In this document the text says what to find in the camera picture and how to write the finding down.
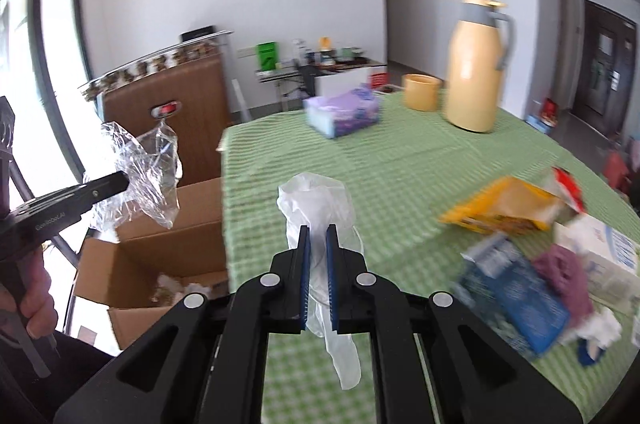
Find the desk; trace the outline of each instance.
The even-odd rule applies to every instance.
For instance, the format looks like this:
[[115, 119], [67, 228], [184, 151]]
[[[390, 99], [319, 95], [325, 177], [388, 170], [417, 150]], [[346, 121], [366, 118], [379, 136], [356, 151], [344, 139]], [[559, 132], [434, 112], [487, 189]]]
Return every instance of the desk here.
[[[306, 126], [304, 112], [288, 112], [233, 126], [225, 141], [223, 208], [232, 290], [267, 271], [272, 256], [287, 248], [286, 221], [276, 206], [278, 186], [302, 171], [346, 184], [367, 267], [422, 296], [449, 289], [463, 270], [460, 252], [481, 239], [437, 217], [503, 175], [539, 184], [550, 166], [565, 168], [582, 187], [590, 214], [640, 241], [640, 219], [615, 191], [549, 137], [502, 110], [493, 133], [475, 134], [457, 129], [440, 113], [405, 108], [402, 93], [394, 93], [383, 99], [380, 124], [340, 139], [324, 139]], [[514, 241], [532, 258], [548, 248], [552, 235], [535, 232]], [[560, 345], [534, 361], [586, 421], [638, 352], [630, 343], [631, 319], [616, 316], [622, 339], [597, 365], [581, 367], [575, 346]], [[264, 421], [375, 422], [368, 338], [354, 336], [354, 341], [362, 380], [342, 391], [324, 340], [310, 332], [270, 336]]]
[[[372, 68], [375, 66], [385, 66], [385, 65], [381, 62], [377, 62], [375, 60], [361, 57], [359, 59], [354, 60], [353, 64], [338, 63], [335, 66], [331, 66], [331, 67], [314, 64], [314, 65], [309, 65], [303, 68], [313, 68], [319, 74], [329, 75], [333, 73], [341, 73], [343, 71], [355, 70], [356, 68]], [[287, 68], [282, 68], [281, 70], [256, 71], [255, 74], [258, 77], [258, 81], [260, 81], [261, 83], [273, 82], [275, 84], [276, 92], [278, 94], [278, 100], [280, 101], [280, 110], [287, 111], [289, 108], [288, 108], [288, 101], [285, 100], [285, 97], [291, 92], [288, 92], [288, 93], [282, 92], [283, 82], [293, 80], [299, 84], [304, 84], [310, 95], [314, 96], [316, 94], [316, 87], [306, 82], [307, 77], [313, 79], [313, 76], [308, 75], [308, 73], [303, 74], [304, 72], [305, 72], [304, 69], [298, 70], [297, 68], [290, 66]]]
[[296, 68], [290, 66], [288, 68], [282, 68], [281, 70], [257, 71], [255, 72], [255, 74], [257, 75], [258, 80], [262, 83], [275, 83], [278, 99], [280, 100], [280, 110], [288, 111], [289, 102], [285, 100], [285, 97], [291, 92], [283, 94], [280, 86], [285, 81], [293, 80], [295, 82], [300, 82], [300, 80], [302, 79], [300, 72]]

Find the hand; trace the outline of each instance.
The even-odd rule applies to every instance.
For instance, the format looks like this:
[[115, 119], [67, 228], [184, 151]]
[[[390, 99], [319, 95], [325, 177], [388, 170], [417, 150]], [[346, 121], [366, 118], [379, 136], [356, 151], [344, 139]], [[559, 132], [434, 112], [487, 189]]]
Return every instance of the hand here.
[[[44, 268], [42, 247], [38, 247], [30, 256], [29, 277], [31, 282], [20, 303], [20, 312], [28, 318], [27, 332], [32, 339], [48, 336], [56, 329], [58, 313], [53, 308], [53, 298], [49, 294], [51, 277]], [[0, 309], [15, 312], [13, 296], [0, 287]]]

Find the red object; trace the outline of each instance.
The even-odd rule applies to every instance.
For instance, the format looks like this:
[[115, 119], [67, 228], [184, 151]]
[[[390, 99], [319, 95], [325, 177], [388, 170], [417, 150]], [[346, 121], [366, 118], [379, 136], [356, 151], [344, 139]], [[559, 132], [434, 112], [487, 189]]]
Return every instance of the red object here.
[[556, 184], [560, 187], [562, 193], [562, 199], [576, 212], [586, 213], [587, 210], [584, 207], [582, 201], [582, 190], [575, 182], [569, 171], [565, 171], [561, 168], [552, 168], [554, 171], [554, 178]]
[[376, 89], [389, 84], [389, 74], [386, 73], [386, 66], [372, 66], [369, 75], [369, 86]]
[[151, 108], [151, 117], [156, 120], [167, 118], [179, 111], [181, 107], [182, 104], [179, 100], [172, 100], [171, 102], [167, 102], [166, 104]]
[[622, 155], [617, 151], [609, 153], [607, 164], [604, 166], [602, 174], [607, 179], [609, 187], [612, 189], [620, 189], [623, 187], [624, 180], [629, 174], [629, 168], [626, 167]]
[[545, 99], [545, 104], [540, 110], [540, 119], [549, 126], [555, 126], [558, 124], [558, 104], [551, 99]]

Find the purple tissue box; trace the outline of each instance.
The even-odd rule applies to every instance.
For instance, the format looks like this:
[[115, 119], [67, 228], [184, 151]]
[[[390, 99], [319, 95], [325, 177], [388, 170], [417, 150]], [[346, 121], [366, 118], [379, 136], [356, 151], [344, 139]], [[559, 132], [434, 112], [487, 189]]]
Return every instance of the purple tissue box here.
[[364, 86], [336, 97], [311, 97], [304, 104], [306, 122], [330, 139], [380, 121], [380, 98]]

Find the white box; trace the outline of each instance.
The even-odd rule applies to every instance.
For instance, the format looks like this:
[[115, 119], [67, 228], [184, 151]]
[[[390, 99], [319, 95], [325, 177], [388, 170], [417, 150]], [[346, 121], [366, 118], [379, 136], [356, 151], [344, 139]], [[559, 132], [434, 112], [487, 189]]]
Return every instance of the white box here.
[[367, 84], [371, 89], [388, 84], [386, 66], [364, 66], [340, 73], [319, 75], [316, 77], [316, 95], [337, 97], [362, 84]]
[[554, 240], [581, 256], [591, 296], [606, 306], [633, 314], [640, 301], [638, 244], [599, 219], [580, 214], [556, 223]]

